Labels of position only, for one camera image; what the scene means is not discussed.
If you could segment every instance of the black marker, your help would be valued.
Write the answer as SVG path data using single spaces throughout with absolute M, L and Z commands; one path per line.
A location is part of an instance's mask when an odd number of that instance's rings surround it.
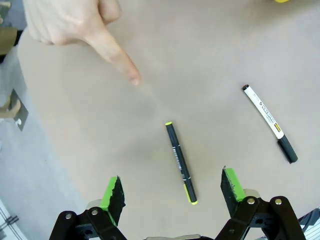
M 292 148 L 286 135 L 281 130 L 278 123 L 276 122 L 274 117 L 271 115 L 271 113 L 269 112 L 267 107 L 264 105 L 264 103 L 260 100 L 260 98 L 257 96 L 257 94 L 252 90 L 252 88 L 249 85 L 245 85 L 242 88 L 242 90 L 250 98 L 250 100 L 253 102 L 255 107 L 259 110 L 259 112 L 263 116 L 264 120 L 268 123 L 268 125 L 272 129 L 273 133 L 275 134 L 276 138 L 278 139 L 278 145 L 280 146 L 286 159 L 291 164 L 296 162 L 298 160 L 298 157 L 297 157 L 294 149 Z
M 186 195 L 188 197 L 189 202 L 192 205 L 196 205 L 198 203 L 196 193 L 194 190 L 194 187 L 191 182 L 191 177 L 188 172 L 188 168 L 185 162 L 185 158 L 182 154 L 180 144 L 174 129 L 174 126 L 172 125 L 172 122 L 169 121 L 165 124 L 166 130 L 168 131 L 169 138 L 172 144 L 173 153 L 175 155 L 176 163 L 178 164 L 178 167 L 180 169 L 180 172 L 182 174 L 182 179 L 184 183 L 184 190 L 186 192 Z

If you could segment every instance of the floor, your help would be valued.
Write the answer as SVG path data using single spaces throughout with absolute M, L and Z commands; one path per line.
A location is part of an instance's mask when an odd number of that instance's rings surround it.
M 3 24 L 25 28 L 21 0 L 12 1 Z M 45 240 L 60 212 L 73 210 L 79 214 L 87 203 L 50 149 L 28 95 L 16 48 L 0 64 L 0 105 L 13 88 L 28 106 L 29 116 L 22 132 L 13 122 L 0 121 L 0 199 L 10 215 L 19 217 L 16 224 L 28 239 Z

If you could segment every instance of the whiteboard marker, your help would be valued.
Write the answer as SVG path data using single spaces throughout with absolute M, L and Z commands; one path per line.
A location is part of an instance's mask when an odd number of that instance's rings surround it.
M 282 152 L 284 153 L 286 159 L 289 161 L 289 163 L 294 163 L 298 160 L 298 157 L 292 148 L 290 142 L 288 141 L 286 135 L 279 127 L 278 123 L 272 116 L 272 114 L 269 112 L 267 107 L 264 105 L 264 103 L 260 100 L 260 98 L 257 96 L 257 94 L 253 91 L 253 89 L 249 85 L 245 85 L 242 87 L 242 90 L 245 92 L 245 94 L 250 98 L 252 103 L 255 105 L 255 107 L 258 109 L 258 111 L 263 116 L 264 120 L 268 123 L 269 127 L 273 131 L 274 135 L 278 139 L 278 145 L 280 146 Z

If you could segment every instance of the beige table surface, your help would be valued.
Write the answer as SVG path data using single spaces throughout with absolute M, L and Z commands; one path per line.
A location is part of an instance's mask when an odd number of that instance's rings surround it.
M 229 218 L 222 168 L 298 217 L 320 205 L 319 1 L 131 0 L 110 26 L 139 68 L 134 87 L 90 47 L 45 46 L 26 30 L 19 59 L 63 166 L 86 201 L 121 176 L 128 239 L 200 233 Z M 299 159 L 289 164 L 241 90 L 250 84 Z M 191 205 L 164 123 L 173 121 L 196 189 Z M 261 232 L 252 233 L 259 237 Z

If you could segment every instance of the screw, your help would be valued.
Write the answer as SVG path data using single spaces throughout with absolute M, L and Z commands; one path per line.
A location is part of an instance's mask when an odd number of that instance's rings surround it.
M 277 205 L 282 204 L 282 201 L 281 201 L 281 199 L 279 199 L 279 198 L 277 198 L 274 202 L 275 202 L 275 204 L 277 204 Z
M 255 200 L 253 198 L 249 198 L 247 201 L 246 201 L 248 204 L 254 204 L 255 203 Z
M 71 216 L 72 216 L 72 214 L 71 214 L 71 213 L 67 213 L 67 214 L 65 215 L 65 218 L 66 218 L 66 219 L 70 219 L 70 218 L 71 218 Z
M 92 214 L 92 215 L 97 215 L 97 214 L 98 214 L 98 211 L 97 211 L 97 210 L 92 210 L 91 214 Z

